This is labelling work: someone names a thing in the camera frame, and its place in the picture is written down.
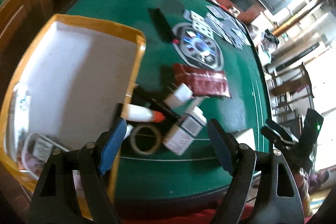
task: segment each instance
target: white container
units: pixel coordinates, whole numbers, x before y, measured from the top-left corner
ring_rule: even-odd
[[[131,104],[126,105],[126,115],[125,119],[132,122],[162,122],[165,119],[159,111]]]
[[[249,147],[251,147],[253,150],[255,150],[255,141],[254,141],[254,133],[253,128],[241,130],[235,134],[233,134],[235,139],[238,143],[244,143],[247,144]]]
[[[163,140],[163,144],[176,155],[182,155],[206,126],[207,119],[203,111],[195,106],[206,97],[196,98],[185,112],[185,115],[172,126]]]
[[[13,89],[7,132],[4,138],[5,153],[14,162],[17,162],[17,158],[20,157],[23,142],[29,132],[30,100],[27,85],[18,82]]]
[[[174,93],[168,95],[164,102],[170,108],[175,108],[184,105],[192,96],[193,92],[186,84],[182,83]]]

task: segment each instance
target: wooden chair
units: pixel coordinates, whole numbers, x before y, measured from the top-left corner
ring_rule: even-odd
[[[283,82],[281,85],[277,85],[276,78],[281,77],[281,76],[284,77],[285,75],[292,74],[295,71],[298,71],[298,73],[290,77],[288,80]],[[297,102],[307,97],[314,98],[314,95],[312,93],[311,81],[309,78],[309,74],[304,66],[304,63],[301,63],[299,66],[291,70],[288,70],[284,73],[281,73],[279,75],[275,75],[275,73],[273,73],[272,80],[273,80],[274,88],[271,89],[269,93],[273,95],[274,97],[280,98],[280,102],[278,103],[276,107],[273,107],[273,109],[284,108],[285,112],[293,112],[292,104],[294,102]],[[301,90],[303,90],[305,87],[308,87],[308,93],[292,100],[292,96],[296,92],[300,92]]]
[[[305,121],[305,117],[302,115],[299,115],[298,117],[295,117],[294,119],[284,121],[279,123],[281,126],[288,128],[289,131],[296,137],[300,138],[301,132],[303,130],[303,123]]]

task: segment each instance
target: playing card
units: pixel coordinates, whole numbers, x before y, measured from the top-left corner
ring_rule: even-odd
[[[227,35],[227,33],[223,30],[223,29],[221,29],[221,33],[222,33],[222,36],[223,36],[223,38],[227,41],[227,42],[229,42],[230,44],[233,44],[232,43],[232,37],[229,37],[228,35]]]
[[[216,7],[212,5],[207,5],[207,8],[213,13],[215,17],[222,18],[221,14],[217,11]]]
[[[204,18],[202,16],[200,16],[199,14],[196,14],[194,11],[190,11],[190,17],[193,20],[196,20],[198,22],[204,22]]]
[[[246,39],[246,35],[243,34],[243,32],[237,28],[233,28],[231,29],[235,34],[236,36],[238,36],[240,38],[240,40],[245,44],[247,45],[247,39]]]
[[[215,18],[213,15],[211,15],[211,13],[207,13],[206,16],[208,18],[210,18],[215,24],[217,24],[219,27],[223,28],[223,24],[217,19]]]
[[[192,22],[192,18],[191,18],[191,13],[189,10],[184,10],[183,15],[182,15],[186,20]]]
[[[206,22],[201,23],[201,22],[198,22],[196,20],[193,20],[192,28],[194,30],[198,31],[201,34],[203,34],[203,35],[205,35],[205,36],[207,36],[211,39],[214,39],[212,29],[210,28],[210,26]]]
[[[240,23],[239,20],[236,20],[236,24],[238,24],[239,27],[241,28],[241,30],[246,34],[245,28],[244,28],[244,26]]]
[[[213,21],[208,17],[206,17],[204,20],[210,26],[210,28],[214,31],[214,33],[218,34],[220,37],[223,37],[221,34],[221,28],[218,25],[213,23]]]

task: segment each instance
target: glue bottle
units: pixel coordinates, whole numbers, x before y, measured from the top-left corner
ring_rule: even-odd
[[[159,111],[131,104],[126,105],[126,114],[125,119],[132,122],[162,122],[166,118]]]

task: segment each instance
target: cloth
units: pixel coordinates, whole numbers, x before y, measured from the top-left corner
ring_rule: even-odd
[[[231,98],[224,71],[198,69],[175,63],[173,65],[177,86],[186,84],[194,96],[226,96]]]
[[[245,205],[241,219],[247,218],[251,215],[253,207]],[[197,214],[187,217],[174,217],[171,219],[160,220],[123,220],[124,224],[209,224],[214,217],[216,210],[203,210]],[[310,217],[305,218],[304,222],[307,223]]]
[[[276,46],[279,45],[279,39],[277,39],[268,29],[265,30],[264,38],[269,42],[274,43]]]
[[[316,174],[310,175],[308,178],[308,183],[309,183],[309,193],[314,193],[316,192],[320,187],[321,183],[318,181],[318,176]]]
[[[293,174],[295,184],[299,190],[300,199],[302,202],[303,215],[310,217],[313,212],[310,209],[310,196],[308,194],[308,174],[301,168],[298,172]]]

